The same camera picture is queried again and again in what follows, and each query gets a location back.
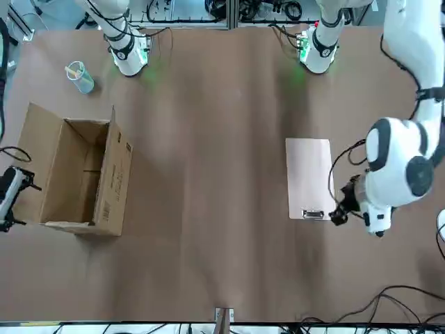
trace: open cardboard box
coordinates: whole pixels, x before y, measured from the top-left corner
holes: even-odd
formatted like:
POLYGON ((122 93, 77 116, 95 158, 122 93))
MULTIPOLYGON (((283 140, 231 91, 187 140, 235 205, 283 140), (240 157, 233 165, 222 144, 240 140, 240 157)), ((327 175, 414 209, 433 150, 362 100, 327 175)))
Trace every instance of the open cardboard box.
POLYGON ((132 146, 111 120, 60 118, 35 104, 19 140, 42 191, 27 188, 14 206, 17 219, 71 233, 121 235, 132 146))

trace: plastic cup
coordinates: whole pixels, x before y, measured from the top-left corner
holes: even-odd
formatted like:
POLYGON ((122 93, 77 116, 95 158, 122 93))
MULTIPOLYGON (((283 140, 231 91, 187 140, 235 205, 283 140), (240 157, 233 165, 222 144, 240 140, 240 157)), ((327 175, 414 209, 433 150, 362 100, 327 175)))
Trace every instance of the plastic cup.
POLYGON ((74 82, 79 92, 88 94, 95 87, 95 82, 81 61, 73 61, 65 67, 67 77, 74 82))

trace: brown table surface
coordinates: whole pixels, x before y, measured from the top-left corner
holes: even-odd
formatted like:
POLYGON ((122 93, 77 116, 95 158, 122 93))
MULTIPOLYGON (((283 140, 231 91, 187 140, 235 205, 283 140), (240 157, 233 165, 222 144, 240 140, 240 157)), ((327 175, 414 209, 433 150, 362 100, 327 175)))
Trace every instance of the brown table surface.
MULTIPOLYGON (((345 29, 323 76, 302 70, 270 28, 172 35, 155 38, 151 66, 135 78, 118 72, 99 31, 48 32, 24 45, 3 145, 17 143, 29 102, 100 119, 114 104, 135 150, 121 237, 36 225, 0 235, 2 320, 212 321, 219 306, 234 308, 236 321, 329 321, 387 285, 445 294, 435 243, 443 167, 431 194, 397 210, 381 239, 353 218, 342 227, 289 219, 285 138, 328 138, 335 157, 378 118, 412 112, 414 84, 380 53, 380 30, 345 29), (74 60, 96 93, 67 80, 74 60)), ((341 161, 336 189, 361 171, 341 161)), ((391 293, 421 316, 444 309, 391 293)), ((381 304, 375 321, 407 321, 381 304)))

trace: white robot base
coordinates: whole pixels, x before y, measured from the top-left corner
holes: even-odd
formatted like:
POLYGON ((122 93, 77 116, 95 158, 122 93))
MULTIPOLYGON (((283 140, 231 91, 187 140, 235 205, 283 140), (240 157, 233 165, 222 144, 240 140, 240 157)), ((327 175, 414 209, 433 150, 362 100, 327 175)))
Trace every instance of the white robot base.
POLYGON ((149 53, 152 46, 152 39, 135 38, 135 46, 128 54, 126 60, 120 60, 113 52, 114 63, 119 68, 119 71, 126 77, 133 77, 137 75, 144 66, 149 63, 149 53))
POLYGON ((334 61, 337 47, 328 57, 322 57, 320 52, 314 46, 313 34, 315 33, 315 26, 311 26, 308 30, 303 31, 298 36, 297 46, 298 60, 310 72, 314 74, 322 74, 327 71, 331 63, 334 61))

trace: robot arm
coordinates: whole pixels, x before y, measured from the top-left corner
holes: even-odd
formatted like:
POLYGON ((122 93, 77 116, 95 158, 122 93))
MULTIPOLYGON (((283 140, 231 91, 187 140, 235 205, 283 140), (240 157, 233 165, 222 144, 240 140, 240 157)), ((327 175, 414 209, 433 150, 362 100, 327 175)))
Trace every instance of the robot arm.
POLYGON ((342 189, 345 199, 330 214, 337 225, 348 212, 361 211, 368 232, 382 236, 393 209, 421 199, 432 186, 444 149, 440 8, 440 0, 388 1, 384 40, 393 60, 416 80, 417 106, 412 120, 382 118, 372 126, 366 137, 369 169, 342 189))
POLYGON ((111 47, 115 64, 123 75, 132 77, 148 64, 147 42, 132 28, 127 15, 129 0, 76 0, 101 26, 111 47))
POLYGON ((7 232, 14 224, 26 225, 14 217, 13 206, 20 192, 28 187, 41 191, 34 184, 34 173, 19 167, 10 167, 0 177, 0 232, 7 232))
POLYGON ((369 5, 372 0, 316 0, 321 11, 318 26, 305 31, 307 47, 300 62, 310 71, 321 74, 334 61, 335 51, 344 26, 344 8, 369 5))

